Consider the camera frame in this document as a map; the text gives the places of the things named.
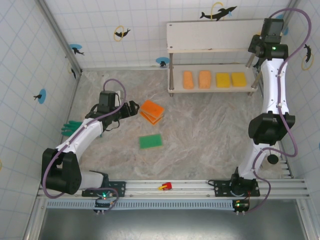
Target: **yellow ring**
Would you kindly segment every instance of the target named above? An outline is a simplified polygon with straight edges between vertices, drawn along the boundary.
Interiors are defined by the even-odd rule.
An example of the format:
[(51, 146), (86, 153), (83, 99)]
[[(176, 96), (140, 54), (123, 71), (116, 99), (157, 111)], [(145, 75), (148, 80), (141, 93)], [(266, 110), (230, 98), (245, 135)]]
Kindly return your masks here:
[[(116, 32), (119, 28), (122, 28), (122, 36), (119, 40), (116, 39)], [(120, 25), (118, 26), (115, 30), (114, 30), (114, 33), (113, 33), (113, 39), (116, 41), (116, 42), (120, 42), (123, 38), (124, 38), (124, 34), (125, 34), (125, 28), (124, 26)]]
[(224, 6), (221, 2), (217, 1), (215, 2), (212, 7), (211, 7), (211, 15), (210, 15), (210, 19), (212, 20), (212, 12), (214, 10), (215, 5), (220, 4), (222, 7)]
[(66, 69), (67, 69), (67, 71), (68, 71), (69, 74), (72, 74), (70, 62), (69, 62), (68, 65), (66, 66)]
[(314, 58), (314, 55), (311, 53), (311, 57), (312, 57), (312, 61), (311, 61), (311, 64), (310, 64), (310, 66), (309, 67), (307, 67), (307, 68), (304, 68), (304, 61), (305, 61), (305, 59), (307, 58), (307, 56), (304, 56), (304, 58), (302, 59), (302, 62), (301, 62), (301, 68), (302, 68), (302, 70), (303, 71), (307, 71), (307, 70), (309, 70), (310, 68), (311, 68), (311, 66), (314, 64), (314, 60), (315, 60), (315, 58)]

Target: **black knob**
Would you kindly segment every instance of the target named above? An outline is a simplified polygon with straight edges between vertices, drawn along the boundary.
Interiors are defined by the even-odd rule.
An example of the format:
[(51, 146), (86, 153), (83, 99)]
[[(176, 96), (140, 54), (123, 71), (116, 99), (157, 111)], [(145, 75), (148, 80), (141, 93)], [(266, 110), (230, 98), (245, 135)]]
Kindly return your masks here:
[(275, 165), (277, 162), (279, 162), (279, 158), (274, 154), (270, 154), (266, 159), (272, 165)]

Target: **shelf leg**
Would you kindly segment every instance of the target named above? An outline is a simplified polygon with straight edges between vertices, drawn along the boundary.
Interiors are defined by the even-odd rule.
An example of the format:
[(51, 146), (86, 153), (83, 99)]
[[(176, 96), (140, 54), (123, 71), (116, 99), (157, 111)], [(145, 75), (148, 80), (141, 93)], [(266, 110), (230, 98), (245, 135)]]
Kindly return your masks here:
[(245, 65), (247, 68), (250, 68), (250, 67), (251, 67), (251, 64), (252, 64), (252, 62), (254, 61), (255, 56), (256, 56), (256, 54), (251, 53), (251, 56), (250, 56), (248, 62), (246, 63), (246, 65)]
[[(261, 76), (262, 76), (262, 71), (260, 71), (260, 72), (258, 73), (258, 75), (255, 77), (255, 80), (254, 80), (254, 82), (253, 82), (252, 85), (251, 85), (251, 88), (252, 88), (252, 89), (257, 89), (257, 87), (258, 87), (258, 82), (259, 82)], [(251, 97), (253, 94), (254, 94), (253, 91), (248, 92), (249, 97)]]
[(170, 57), (170, 63), (169, 63), (169, 90), (174, 90), (175, 89), (175, 85), (174, 85), (174, 63), (173, 63), (173, 53), (169, 53), (169, 57)]

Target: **stacked orange sponges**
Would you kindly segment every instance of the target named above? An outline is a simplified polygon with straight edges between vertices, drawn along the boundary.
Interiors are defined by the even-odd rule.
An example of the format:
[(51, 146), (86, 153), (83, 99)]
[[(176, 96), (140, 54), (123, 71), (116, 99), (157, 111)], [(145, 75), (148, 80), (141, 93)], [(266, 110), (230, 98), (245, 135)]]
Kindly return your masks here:
[(163, 117), (165, 109), (158, 104), (147, 100), (140, 107), (140, 115), (152, 125), (156, 125)]

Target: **small red object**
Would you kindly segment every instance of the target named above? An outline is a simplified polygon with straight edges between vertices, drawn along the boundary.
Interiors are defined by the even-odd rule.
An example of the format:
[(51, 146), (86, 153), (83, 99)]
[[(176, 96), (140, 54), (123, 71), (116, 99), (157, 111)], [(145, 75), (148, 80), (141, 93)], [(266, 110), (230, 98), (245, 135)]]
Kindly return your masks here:
[(163, 191), (170, 190), (170, 189), (172, 189), (172, 184), (171, 184), (171, 182), (166, 182), (166, 183), (162, 184), (162, 186), (158, 187), (158, 189), (163, 190)]

